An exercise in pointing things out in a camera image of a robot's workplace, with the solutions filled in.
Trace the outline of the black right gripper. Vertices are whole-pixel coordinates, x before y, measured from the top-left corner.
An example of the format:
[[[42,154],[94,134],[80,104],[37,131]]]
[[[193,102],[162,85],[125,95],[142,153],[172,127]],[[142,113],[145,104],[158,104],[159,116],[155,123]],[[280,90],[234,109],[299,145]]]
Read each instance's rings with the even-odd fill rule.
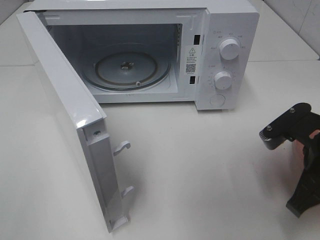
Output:
[[[311,109],[309,103],[297,103],[264,127],[259,136],[266,148],[274,150],[286,140],[307,140],[310,133],[320,129],[320,116]],[[308,142],[303,153],[303,172],[286,203],[297,218],[320,204],[320,134]]]

